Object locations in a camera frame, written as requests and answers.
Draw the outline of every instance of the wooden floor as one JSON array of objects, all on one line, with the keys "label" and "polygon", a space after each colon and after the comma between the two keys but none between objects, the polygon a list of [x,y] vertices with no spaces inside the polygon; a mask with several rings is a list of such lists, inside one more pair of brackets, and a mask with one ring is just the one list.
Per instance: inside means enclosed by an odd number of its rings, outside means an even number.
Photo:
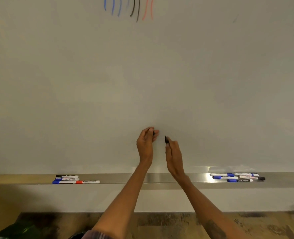
[{"label": "wooden floor", "polygon": [[[226,213],[245,233],[259,239],[294,239],[294,212]],[[68,239],[91,229],[101,213],[21,213],[47,239]],[[128,239],[209,239],[194,213],[135,213]]]}]

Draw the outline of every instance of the forearm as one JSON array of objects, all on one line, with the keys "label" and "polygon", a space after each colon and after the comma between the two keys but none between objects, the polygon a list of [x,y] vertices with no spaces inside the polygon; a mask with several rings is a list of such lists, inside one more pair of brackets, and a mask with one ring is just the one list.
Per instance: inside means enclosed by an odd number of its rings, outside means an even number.
[{"label": "forearm", "polygon": [[147,163],[140,163],[138,165],[129,181],[109,205],[93,230],[106,233],[116,239],[125,238],[130,217],[135,209],[149,166]]},{"label": "forearm", "polygon": [[202,194],[186,176],[178,183],[186,193],[199,222],[211,239],[246,239],[249,238],[233,221]]}]

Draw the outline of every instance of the tattoo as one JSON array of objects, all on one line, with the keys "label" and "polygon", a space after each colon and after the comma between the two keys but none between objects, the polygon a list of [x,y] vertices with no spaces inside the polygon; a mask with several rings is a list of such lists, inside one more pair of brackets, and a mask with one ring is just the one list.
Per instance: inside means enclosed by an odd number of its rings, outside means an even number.
[{"label": "tattoo", "polygon": [[205,224],[205,231],[211,239],[228,239],[225,232],[213,220],[208,220]]}]

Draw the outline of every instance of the metal ledge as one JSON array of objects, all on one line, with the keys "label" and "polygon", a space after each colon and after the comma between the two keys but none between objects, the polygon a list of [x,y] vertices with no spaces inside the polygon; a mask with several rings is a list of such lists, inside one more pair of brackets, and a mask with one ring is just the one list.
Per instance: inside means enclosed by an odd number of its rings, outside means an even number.
[{"label": "metal ledge", "polygon": [[[259,173],[266,178],[261,182],[228,183],[224,179],[212,179],[209,173],[187,173],[198,188],[294,188],[294,172]],[[100,180],[103,184],[125,184],[132,174],[78,174],[81,180]],[[50,185],[55,174],[0,175],[0,185]],[[179,189],[170,173],[148,173],[143,189]]]}]

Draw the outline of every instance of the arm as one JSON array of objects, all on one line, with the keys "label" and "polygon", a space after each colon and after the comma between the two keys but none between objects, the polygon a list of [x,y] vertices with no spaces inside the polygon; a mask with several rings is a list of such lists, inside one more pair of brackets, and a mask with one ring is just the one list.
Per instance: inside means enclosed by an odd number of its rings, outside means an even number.
[{"label": "arm", "polygon": [[130,217],[135,209],[146,173],[152,163],[152,142],[155,141],[159,135],[159,131],[154,131],[153,129],[153,127],[148,127],[141,132],[137,139],[140,163],[125,187],[93,227],[94,231],[105,233],[115,239],[123,239],[126,237]]},{"label": "arm", "polygon": [[233,221],[204,196],[186,176],[182,163],[182,154],[177,141],[169,137],[166,144],[166,161],[169,172],[186,193],[199,222],[211,239],[246,239],[249,238]]}]

